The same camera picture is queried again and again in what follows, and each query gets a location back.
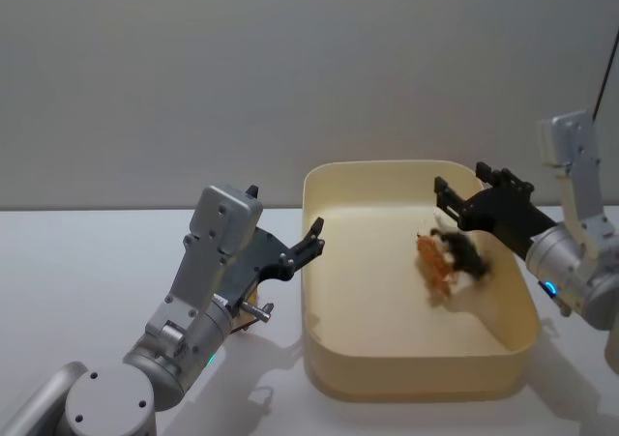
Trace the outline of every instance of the gray wall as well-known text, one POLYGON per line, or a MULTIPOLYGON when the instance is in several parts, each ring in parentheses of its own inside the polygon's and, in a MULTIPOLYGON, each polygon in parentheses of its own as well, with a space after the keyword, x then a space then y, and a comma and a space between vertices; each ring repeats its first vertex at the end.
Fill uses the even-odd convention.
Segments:
POLYGON ((594 104, 618 22, 619 0, 0 0, 0 208, 191 206, 219 180, 298 205, 321 163, 421 158, 547 202, 533 123, 594 104))

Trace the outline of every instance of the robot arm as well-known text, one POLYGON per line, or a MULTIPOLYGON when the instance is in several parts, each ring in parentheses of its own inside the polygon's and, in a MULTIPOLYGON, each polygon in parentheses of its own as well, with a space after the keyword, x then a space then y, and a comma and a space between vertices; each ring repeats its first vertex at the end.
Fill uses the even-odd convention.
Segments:
POLYGON ((463 200, 436 177, 437 206, 461 230, 487 231, 509 247, 563 315, 575 311, 593 328, 610 330, 605 357, 619 373, 619 236, 604 214, 593 120, 576 112, 541 122, 538 133, 559 182, 564 221, 530 203, 530 183, 483 162, 476 175, 490 188, 463 200))
POLYGON ((155 412, 177 405, 233 333, 242 311, 268 321, 272 304, 249 302, 268 278, 290 280, 318 257, 318 218, 287 247, 256 225, 257 187, 203 191, 184 240, 172 287, 124 363, 87 370, 69 363, 53 375, 0 431, 7 436, 156 436, 155 412))

